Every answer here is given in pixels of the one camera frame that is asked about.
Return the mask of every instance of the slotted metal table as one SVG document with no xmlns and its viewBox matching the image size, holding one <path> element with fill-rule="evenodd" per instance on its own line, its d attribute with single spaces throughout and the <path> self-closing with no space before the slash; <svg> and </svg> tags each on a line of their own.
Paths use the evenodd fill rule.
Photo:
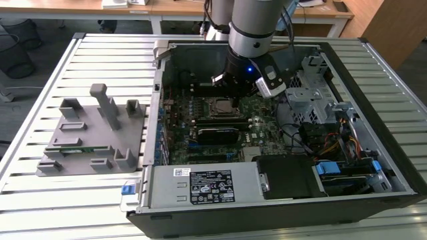
<svg viewBox="0 0 427 240">
<path fill-rule="evenodd" d="M 119 208 L 121 185 L 140 178 L 140 171 L 53 177 L 37 177 L 35 172 L 61 116 L 59 106 L 63 98 L 77 97 L 83 105 L 95 105 L 89 87 L 93 83 L 104 83 L 107 94 L 117 104 L 124 104 L 127 99 L 139 99 L 140 103 L 150 104 L 156 40 L 202 39 L 191 35 L 127 34 L 87 34 L 84 38 L 72 39 L 0 162 L 0 239 L 148 239 Z M 330 42 L 426 180 L 427 109 L 371 45 L 358 39 L 343 38 L 312 37 L 298 38 L 296 41 Z M 335 84 L 347 100 L 338 81 Z M 146 133 L 147 129 L 140 143 L 142 153 Z M 358 223 L 187 239 L 426 239 L 426 203 L 387 210 Z"/>
</svg>

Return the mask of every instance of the power supply label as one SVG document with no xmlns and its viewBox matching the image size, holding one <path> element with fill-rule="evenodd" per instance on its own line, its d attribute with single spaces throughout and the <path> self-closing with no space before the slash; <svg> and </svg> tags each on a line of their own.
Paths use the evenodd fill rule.
<svg viewBox="0 0 427 240">
<path fill-rule="evenodd" d="M 194 205 L 232 203 L 235 201 L 231 170 L 190 173 L 190 202 Z"/>
</svg>

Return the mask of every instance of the green circuit board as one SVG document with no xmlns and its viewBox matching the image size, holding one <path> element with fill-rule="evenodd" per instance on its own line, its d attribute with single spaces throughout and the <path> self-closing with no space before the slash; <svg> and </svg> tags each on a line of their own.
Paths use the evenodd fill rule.
<svg viewBox="0 0 427 240">
<path fill-rule="evenodd" d="M 167 111 L 167 135 L 170 149 L 170 165 L 199 164 L 194 157 L 214 158 L 220 156 L 227 162 L 244 162 L 242 150 L 244 147 L 259 147 L 262 155 L 286 154 L 288 148 L 276 125 L 274 111 L 276 102 L 264 99 L 258 95 L 243 98 L 238 108 L 227 106 L 227 99 L 220 97 L 191 97 L 186 90 L 170 95 L 166 101 Z M 215 119 L 218 114 L 226 114 L 223 109 L 214 107 L 215 103 L 227 106 L 230 116 L 247 118 L 251 121 L 251 128 L 239 132 L 238 141 L 228 145 L 202 146 L 194 140 L 194 119 Z"/>
</svg>

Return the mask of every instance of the black mesh bin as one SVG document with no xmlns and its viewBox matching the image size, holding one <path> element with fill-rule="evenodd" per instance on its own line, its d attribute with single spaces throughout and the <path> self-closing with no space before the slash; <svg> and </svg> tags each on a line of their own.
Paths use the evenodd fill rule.
<svg viewBox="0 0 427 240">
<path fill-rule="evenodd" d="M 19 37 L 19 43 L 27 50 L 40 47 L 41 39 L 31 19 L 1 18 L 0 25 L 8 34 Z"/>
<path fill-rule="evenodd" d="M 16 35 L 0 34 L 0 70 L 12 79 L 24 78 L 36 70 L 19 42 Z"/>
</svg>

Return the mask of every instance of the blue latch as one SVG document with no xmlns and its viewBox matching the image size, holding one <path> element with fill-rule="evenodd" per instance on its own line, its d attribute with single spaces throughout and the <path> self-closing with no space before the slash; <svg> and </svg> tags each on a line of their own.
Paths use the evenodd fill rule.
<svg viewBox="0 0 427 240">
<path fill-rule="evenodd" d="M 315 169 L 318 170 L 318 174 L 339 174 L 340 168 L 336 162 L 334 161 L 323 161 L 316 166 Z"/>
<path fill-rule="evenodd" d="M 374 166 L 376 172 L 382 170 L 382 165 L 380 165 L 379 161 L 374 160 L 372 166 Z"/>
<path fill-rule="evenodd" d="M 135 185 L 124 185 L 121 186 L 121 195 L 134 195 L 135 194 Z"/>
</svg>

